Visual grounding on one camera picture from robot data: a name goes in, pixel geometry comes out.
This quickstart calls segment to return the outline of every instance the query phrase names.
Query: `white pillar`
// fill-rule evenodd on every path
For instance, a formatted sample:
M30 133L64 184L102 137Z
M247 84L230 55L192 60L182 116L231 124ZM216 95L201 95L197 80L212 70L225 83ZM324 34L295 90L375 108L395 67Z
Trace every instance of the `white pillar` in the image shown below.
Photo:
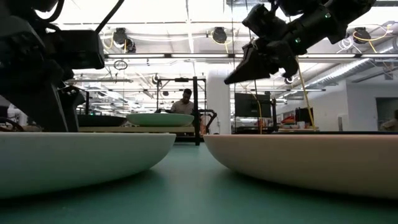
M211 134L231 134L231 93L224 79L229 70L225 65L215 65L207 74L207 105L218 115L210 126Z

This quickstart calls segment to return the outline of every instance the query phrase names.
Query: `red object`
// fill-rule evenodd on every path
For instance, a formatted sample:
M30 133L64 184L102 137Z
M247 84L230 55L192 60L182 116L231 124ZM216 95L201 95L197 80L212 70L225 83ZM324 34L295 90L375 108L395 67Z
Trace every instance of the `red object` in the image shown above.
M294 116L288 116L283 121L281 121L281 123L282 124L284 124L284 123L294 123Z

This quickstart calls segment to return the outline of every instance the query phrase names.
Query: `beige bowl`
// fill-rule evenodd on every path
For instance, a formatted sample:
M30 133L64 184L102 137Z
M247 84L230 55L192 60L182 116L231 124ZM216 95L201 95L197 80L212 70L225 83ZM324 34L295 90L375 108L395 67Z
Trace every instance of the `beige bowl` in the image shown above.
M398 198L395 135L206 135L224 166L281 184Z

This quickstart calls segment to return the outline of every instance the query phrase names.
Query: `yellow cable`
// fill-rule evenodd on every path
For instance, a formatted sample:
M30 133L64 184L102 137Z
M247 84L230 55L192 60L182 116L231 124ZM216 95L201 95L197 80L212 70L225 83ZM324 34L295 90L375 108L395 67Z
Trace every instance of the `yellow cable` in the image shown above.
M385 38L386 35L388 34L388 30L389 30L389 29L390 29L390 27L388 26L388 27L387 27L387 30L386 30L386 33L385 33L383 36L378 37L378 38L375 38L375 39L362 39L362 38L359 38L359 37L355 36L355 34L357 33L356 31L353 33L353 36L354 36L355 38L357 38L358 40L362 40L362 41L375 41L375 40L380 40L380 39Z
M312 116L312 113L311 113L310 101L308 100L308 94L307 94L307 91L305 90L304 79L303 79L303 75L302 75L302 72L301 72L301 68L300 68L299 58L298 57L296 57L296 61L298 63L298 74L300 75L300 81L301 81L301 85L303 87L303 92L304 92L305 101L307 103L308 113L310 114L310 119L311 119L311 123L312 123L312 129L314 131L316 131L317 127L315 126L315 122L313 120L313 116Z
M374 48L374 46L373 46L373 44L372 44L372 42L371 42L371 41L369 41L369 44L371 45L371 47L372 47L372 49L373 49L374 53L376 53L376 54L377 54L377 50Z
M376 48L374 47L374 45L372 44L371 41L369 41L369 44L372 47L374 53L377 54L377 50L376 50ZM383 64L384 64L384 66L386 66L387 69L389 69L392 72L391 68L384 61L383 61Z
M105 44L105 41L104 41L104 40L102 40L102 44L104 45L104 47L105 47L106 49L111 49L111 48L112 48L112 46L113 46L113 34L114 34L114 33L112 33L112 38L111 38L111 46L110 46L110 47L108 47L108 46Z
M257 100L257 97L255 96L255 94L253 94L253 93L251 93L251 94L254 96L254 99ZM262 134L262 116L261 116L262 112L261 112L261 104L260 104L259 100L257 100L257 103L258 103L258 105L259 105L259 114L260 114L260 122L261 122L261 124L258 124L259 121L257 121L257 125L260 126L260 134Z

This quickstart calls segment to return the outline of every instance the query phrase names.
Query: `computer monitor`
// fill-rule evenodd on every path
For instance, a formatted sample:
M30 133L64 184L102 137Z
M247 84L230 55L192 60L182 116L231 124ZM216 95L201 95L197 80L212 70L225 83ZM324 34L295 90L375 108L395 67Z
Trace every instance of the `computer monitor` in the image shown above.
M312 124L308 108L297 108L295 111L295 120L296 122L304 121L306 123Z
M269 95L257 95L256 99L253 94L235 93L235 116L257 118L260 116L259 103L261 117L271 118L271 97Z

